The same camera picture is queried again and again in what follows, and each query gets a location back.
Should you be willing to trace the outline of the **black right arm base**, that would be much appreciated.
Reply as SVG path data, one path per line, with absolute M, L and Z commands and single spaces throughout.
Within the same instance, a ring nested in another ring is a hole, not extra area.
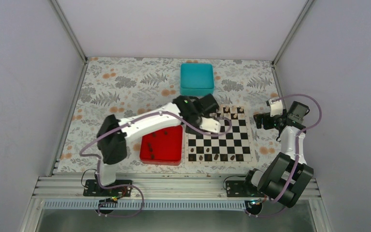
M 244 180 L 229 180 L 231 177 L 242 178 L 242 175 L 228 176 L 223 181 L 223 189 L 226 190 L 228 197 L 234 198 L 249 198 L 244 201 L 245 210 L 249 215 L 254 215 L 256 212 L 256 201 L 253 197 L 257 197 L 257 187 L 252 183 L 252 177 L 245 176 Z

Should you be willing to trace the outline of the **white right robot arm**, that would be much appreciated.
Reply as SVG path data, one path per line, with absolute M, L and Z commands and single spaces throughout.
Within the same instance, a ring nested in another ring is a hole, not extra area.
M 302 123 L 308 111 L 307 105 L 294 101 L 279 115 L 274 111 L 254 115 L 258 129 L 278 130 L 281 150 L 266 171 L 254 169 L 252 177 L 243 182 L 245 195 L 254 197 L 260 192 L 285 207 L 296 204 L 314 174 L 303 155 L 306 131 Z

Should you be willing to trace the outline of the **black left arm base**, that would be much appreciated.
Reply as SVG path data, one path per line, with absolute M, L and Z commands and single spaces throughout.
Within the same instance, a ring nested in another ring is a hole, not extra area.
M 123 186 L 113 189 L 104 189 L 97 184 L 97 180 L 88 179 L 84 183 L 81 181 L 81 185 L 84 187 L 83 196 L 95 196 L 105 197 L 106 199 L 99 200 L 99 203 L 110 202 L 117 203 L 119 199 L 123 197 L 129 197 L 131 195 L 131 187 Z

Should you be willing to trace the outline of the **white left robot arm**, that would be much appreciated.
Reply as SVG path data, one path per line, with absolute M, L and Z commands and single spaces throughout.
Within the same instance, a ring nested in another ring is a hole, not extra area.
M 198 133 L 218 135 L 220 123 L 210 115 L 219 110 L 212 94 L 202 98 L 178 96 L 170 103 L 134 117 L 105 118 L 95 143 L 99 151 L 96 190 L 108 196 L 115 189 L 117 164 L 127 157 L 127 144 L 161 129 L 187 125 Z

